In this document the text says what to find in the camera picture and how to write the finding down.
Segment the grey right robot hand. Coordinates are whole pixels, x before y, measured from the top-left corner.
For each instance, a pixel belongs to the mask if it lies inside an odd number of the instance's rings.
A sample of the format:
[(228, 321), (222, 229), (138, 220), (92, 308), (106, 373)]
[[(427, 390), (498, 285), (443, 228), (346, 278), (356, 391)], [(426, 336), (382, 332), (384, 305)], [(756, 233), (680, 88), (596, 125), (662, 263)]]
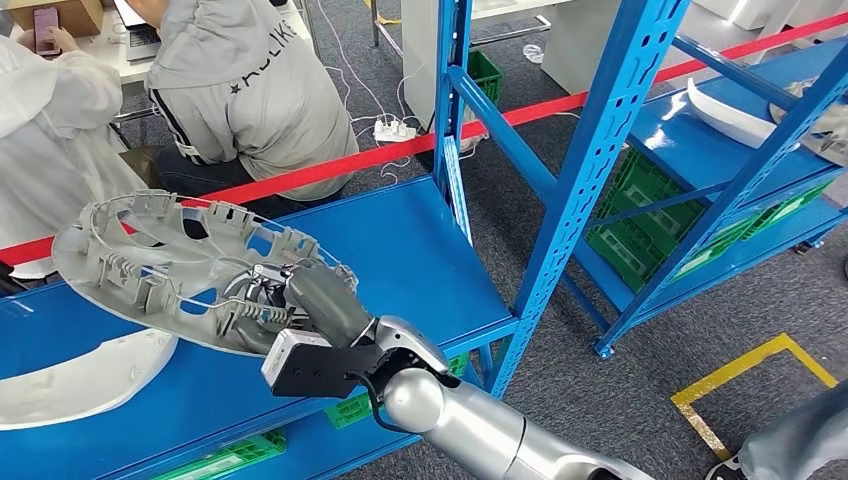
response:
[(269, 353), (286, 328), (317, 332), (332, 346), (348, 347), (373, 320), (347, 278), (315, 258), (256, 264), (227, 285), (223, 298), (235, 304), (216, 321), (216, 336), (233, 334), (256, 354)]

